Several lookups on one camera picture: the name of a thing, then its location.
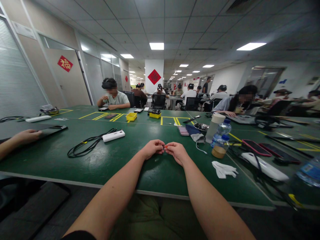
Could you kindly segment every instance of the gray floor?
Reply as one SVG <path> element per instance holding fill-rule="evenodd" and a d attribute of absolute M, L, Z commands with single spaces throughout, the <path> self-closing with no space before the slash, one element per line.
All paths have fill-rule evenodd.
<path fill-rule="evenodd" d="M 72 197 L 40 231 L 36 240 L 60 239 L 98 192 L 95 188 L 67 186 L 72 191 Z M 24 207 L 0 223 L 0 239 L 28 239 L 65 196 L 66 193 L 56 185 L 46 183 Z M 320 211 L 304 210 L 296 213 L 287 207 L 277 208 L 273 212 L 236 210 L 257 240 L 315 239 L 311 229 L 316 229 L 314 223 L 320 219 Z"/>

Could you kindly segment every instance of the ceiling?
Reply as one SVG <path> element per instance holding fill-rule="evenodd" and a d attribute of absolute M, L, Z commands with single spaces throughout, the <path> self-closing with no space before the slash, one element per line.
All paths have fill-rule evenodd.
<path fill-rule="evenodd" d="M 164 79 L 205 73 L 249 60 L 319 61 L 317 0 L 251 0 L 228 13 L 235 0 L 35 0 L 101 45 L 131 54 L 129 70 L 144 77 L 145 59 L 164 59 Z M 164 42 L 151 50 L 150 42 Z M 266 45 L 236 51 L 249 42 Z M 217 50 L 190 50 L 215 48 Z M 203 68 L 204 65 L 215 65 Z"/>

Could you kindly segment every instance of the window blind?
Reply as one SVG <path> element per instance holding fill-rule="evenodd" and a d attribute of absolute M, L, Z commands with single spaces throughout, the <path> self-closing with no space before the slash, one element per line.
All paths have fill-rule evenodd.
<path fill-rule="evenodd" d="M 46 104 L 5 19 L 0 17 L 0 118 L 33 115 Z"/>

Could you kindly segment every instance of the white controller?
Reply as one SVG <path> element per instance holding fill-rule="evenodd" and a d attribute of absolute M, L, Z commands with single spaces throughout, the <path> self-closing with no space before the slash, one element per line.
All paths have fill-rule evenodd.
<path fill-rule="evenodd" d="M 38 121 L 42 121 L 42 120 L 46 120 L 51 118 L 51 116 L 49 115 L 45 115 L 45 116 L 40 116 L 40 117 L 35 117 L 35 118 L 28 118 L 26 119 L 26 122 L 38 122 Z"/>
<path fill-rule="evenodd" d="M 114 132 L 114 133 L 109 133 L 109 134 L 103 135 L 102 139 L 103 139 L 104 142 L 109 142 L 111 140 L 124 137 L 125 135 L 126 134 L 124 133 L 124 131 L 120 130 L 118 132 Z"/>
<path fill-rule="evenodd" d="M 242 153 L 241 156 L 247 159 L 253 166 L 255 166 L 256 168 L 259 168 L 257 160 L 254 157 L 253 153 Z M 262 172 L 268 177 L 272 178 L 275 181 L 286 181 L 289 179 L 289 177 L 285 175 L 283 172 L 280 172 L 278 169 L 271 166 L 269 163 L 263 161 L 258 156 L 257 158 L 260 163 Z"/>

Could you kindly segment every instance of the water bottle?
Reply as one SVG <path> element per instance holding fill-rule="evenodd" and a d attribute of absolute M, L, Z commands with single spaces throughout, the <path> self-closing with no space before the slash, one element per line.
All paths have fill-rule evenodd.
<path fill-rule="evenodd" d="M 206 142 L 211 143 L 213 135 L 217 132 L 218 125 L 220 123 L 223 123 L 223 121 L 226 119 L 226 116 L 221 115 L 220 113 L 215 113 L 212 115 L 211 122 L 209 129 L 206 134 Z"/>
<path fill-rule="evenodd" d="M 231 132 L 230 120 L 225 119 L 223 123 L 218 125 L 218 129 L 215 135 L 213 135 L 210 146 L 213 148 L 217 140 L 221 139 L 222 135 L 228 135 Z"/>
<path fill-rule="evenodd" d="M 302 166 L 296 174 L 307 184 L 320 187 L 320 155 Z"/>
<path fill-rule="evenodd" d="M 223 158 L 230 146 L 228 142 L 229 139 L 229 136 L 223 134 L 222 137 L 216 141 L 211 152 L 212 155 L 216 158 Z"/>

